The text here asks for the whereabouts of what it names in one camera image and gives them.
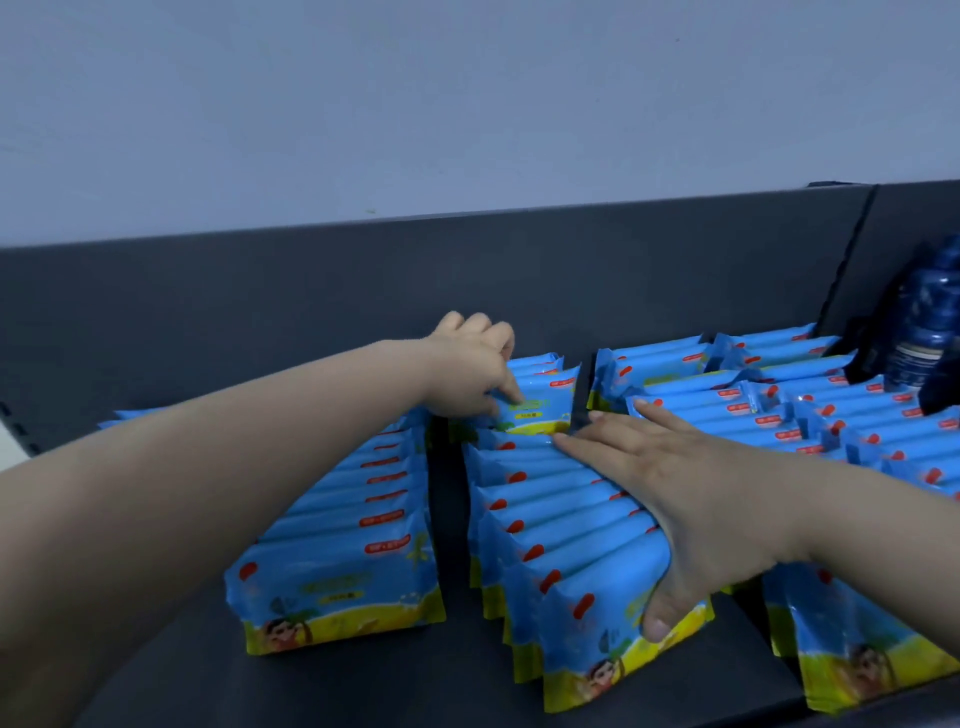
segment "forearm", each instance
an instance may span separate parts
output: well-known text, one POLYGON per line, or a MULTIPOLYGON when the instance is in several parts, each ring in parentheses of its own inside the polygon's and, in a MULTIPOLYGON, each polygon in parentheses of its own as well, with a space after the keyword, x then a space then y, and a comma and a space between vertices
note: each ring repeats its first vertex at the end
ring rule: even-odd
POLYGON ((11 629, 22 636, 16 625, 30 623, 92 634, 189 594, 338 461, 419 404, 427 363, 420 342, 380 342, 3 473, 0 638, 11 629))
POLYGON ((865 469, 822 483, 810 554, 960 655, 960 503, 865 469))

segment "bottle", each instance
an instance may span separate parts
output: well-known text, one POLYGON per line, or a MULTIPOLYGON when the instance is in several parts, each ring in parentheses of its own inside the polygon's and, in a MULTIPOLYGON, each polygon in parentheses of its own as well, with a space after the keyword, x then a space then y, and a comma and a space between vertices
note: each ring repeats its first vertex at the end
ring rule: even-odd
POLYGON ((960 234, 948 235, 936 246, 923 244, 913 259, 897 275, 891 288, 896 293, 886 298, 875 316, 870 344, 859 369, 871 378, 886 368, 886 359, 894 339, 906 319, 919 313, 919 307, 931 288, 960 283, 960 234))
POLYGON ((960 286, 926 286, 887 356, 884 384, 891 390, 919 392, 953 342, 960 320, 960 286))

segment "white wall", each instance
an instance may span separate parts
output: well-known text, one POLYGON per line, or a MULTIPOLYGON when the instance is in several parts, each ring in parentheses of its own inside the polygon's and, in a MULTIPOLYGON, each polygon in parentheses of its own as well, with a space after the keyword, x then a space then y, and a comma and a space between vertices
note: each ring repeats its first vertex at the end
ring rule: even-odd
POLYGON ((954 0, 2 0, 0 244, 960 176, 954 0))

